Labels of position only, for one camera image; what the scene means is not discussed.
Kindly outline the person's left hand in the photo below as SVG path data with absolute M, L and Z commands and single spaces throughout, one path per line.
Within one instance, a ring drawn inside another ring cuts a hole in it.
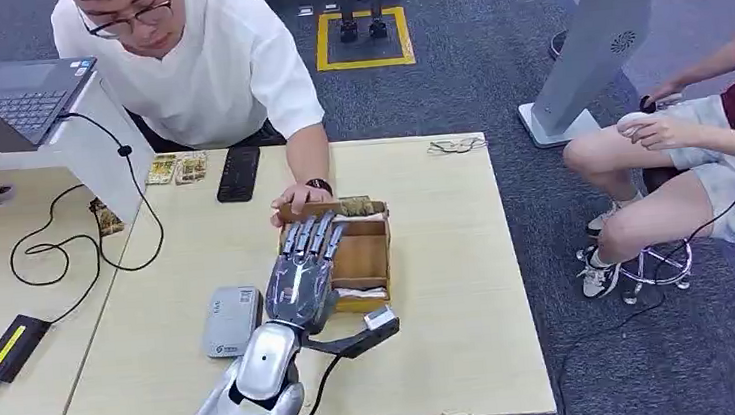
M 333 199 L 332 194 L 324 188 L 312 187 L 311 185 L 300 183 L 291 185 L 284 193 L 272 201 L 271 208 L 274 209 L 274 213 L 271 216 L 270 223 L 276 228 L 283 225 L 278 211 L 283 205 L 290 204 L 291 211 L 298 214 L 310 202 L 332 202 Z

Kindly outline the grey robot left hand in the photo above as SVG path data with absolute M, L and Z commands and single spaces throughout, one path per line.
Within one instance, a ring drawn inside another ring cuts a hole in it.
M 310 215 L 287 226 L 267 285 L 269 319 L 308 335 L 324 329 L 339 294 L 332 289 L 334 261 L 347 223 L 337 213 Z

